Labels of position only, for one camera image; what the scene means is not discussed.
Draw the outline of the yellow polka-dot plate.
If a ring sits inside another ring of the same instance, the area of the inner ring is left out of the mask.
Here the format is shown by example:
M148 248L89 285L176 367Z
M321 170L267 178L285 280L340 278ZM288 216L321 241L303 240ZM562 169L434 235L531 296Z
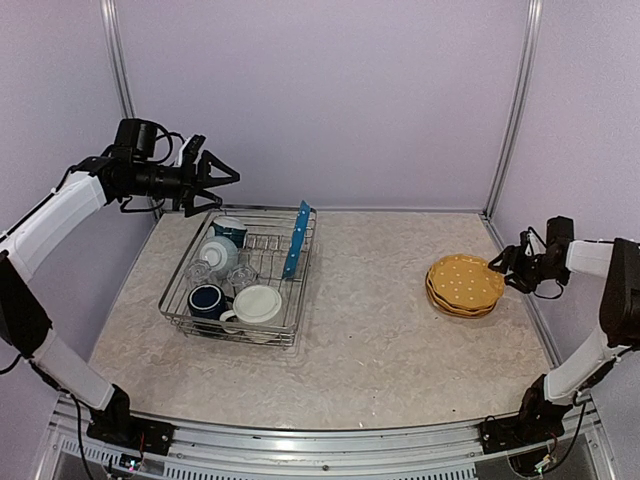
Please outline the yellow polka-dot plate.
M503 276L488 268L489 261L473 255L453 254L437 260L427 279L435 293L451 305L483 308L504 293Z
M447 305L447 306L457 307L457 308L464 309L464 310L480 310L480 309L486 309L486 308L489 308L489 307L490 307L490 306L492 306L492 305L496 305L496 306L497 306L497 303L496 303L496 302L494 302L494 303L493 303L493 304L491 304L490 306L483 307L483 308L467 308L467 307L460 307L460 306L451 305L451 304L449 304L448 302L446 302L444 299L442 299L441 297L439 297L439 296L435 293L435 291L433 290L433 288L432 288L430 285L427 285L427 286L426 286L426 292L427 292L427 296L428 296L429 298L430 298L430 297L434 297L434 298L438 299L439 301L443 302L443 303L444 303L445 305Z

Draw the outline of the cream bird-pattern plate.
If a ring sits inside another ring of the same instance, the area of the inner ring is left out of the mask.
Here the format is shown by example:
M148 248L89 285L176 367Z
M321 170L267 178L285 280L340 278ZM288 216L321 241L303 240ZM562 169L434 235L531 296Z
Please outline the cream bird-pattern plate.
M496 305L492 305L486 309L464 310L457 307L447 306L443 302L439 301L434 297L430 297L429 300L431 304L443 314L457 317L457 318L468 318L468 319L482 318L490 314L496 307Z

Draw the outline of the blue polka-dot plate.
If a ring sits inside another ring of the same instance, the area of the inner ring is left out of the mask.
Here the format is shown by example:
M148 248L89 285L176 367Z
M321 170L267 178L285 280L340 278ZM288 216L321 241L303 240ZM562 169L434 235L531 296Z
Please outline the blue polka-dot plate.
M302 201L299 206L294 229L291 236L289 251L284 263L282 278L291 279L295 276L302 247L305 241L306 229L309 222L311 207L306 201Z

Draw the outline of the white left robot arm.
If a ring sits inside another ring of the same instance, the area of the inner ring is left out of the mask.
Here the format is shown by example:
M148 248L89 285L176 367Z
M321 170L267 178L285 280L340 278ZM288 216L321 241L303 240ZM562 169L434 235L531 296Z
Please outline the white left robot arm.
M60 338L29 283L62 241L112 202L127 213L135 197L170 200L173 209L186 216L222 205L213 188L238 182L239 173L203 149L202 135L183 142L176 162L155 159L157 141L173 138L156 122L122 120L113 143L102 154L69 167L60 184L1 235L2 339L56 387L91 410L103 412L102 430L121 445L139 436L139 421L117 406L123 396L115 385Z

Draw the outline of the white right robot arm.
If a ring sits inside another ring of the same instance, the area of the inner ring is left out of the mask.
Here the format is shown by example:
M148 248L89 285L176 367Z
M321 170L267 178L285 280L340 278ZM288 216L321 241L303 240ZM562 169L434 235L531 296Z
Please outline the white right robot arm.
M556 216L546 222L545 239L528 228L488 268L523 294L534 294L545 281L564 288L573 273L604 280L593 331L566 361L527 389L511 423L512 436L531 444L561 422L625 354L639 349L639 244L625 238L578 240L574 221Z

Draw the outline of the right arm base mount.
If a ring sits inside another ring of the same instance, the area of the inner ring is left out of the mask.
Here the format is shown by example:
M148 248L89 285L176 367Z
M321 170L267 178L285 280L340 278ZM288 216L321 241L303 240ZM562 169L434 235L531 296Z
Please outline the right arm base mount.
M558 405L546 399L545 375L525 391L516 415L487 416L478 430L484 454L532 445L564 434L563 418L572 405Z

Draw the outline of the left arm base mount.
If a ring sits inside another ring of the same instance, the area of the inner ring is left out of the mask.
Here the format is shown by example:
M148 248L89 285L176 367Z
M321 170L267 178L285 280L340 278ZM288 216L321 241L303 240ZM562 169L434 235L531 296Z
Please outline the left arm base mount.
M168 422L134 416L130 410L129 395L119 386L102 410L89 408L89 438L111 445L167 456L176 427Z

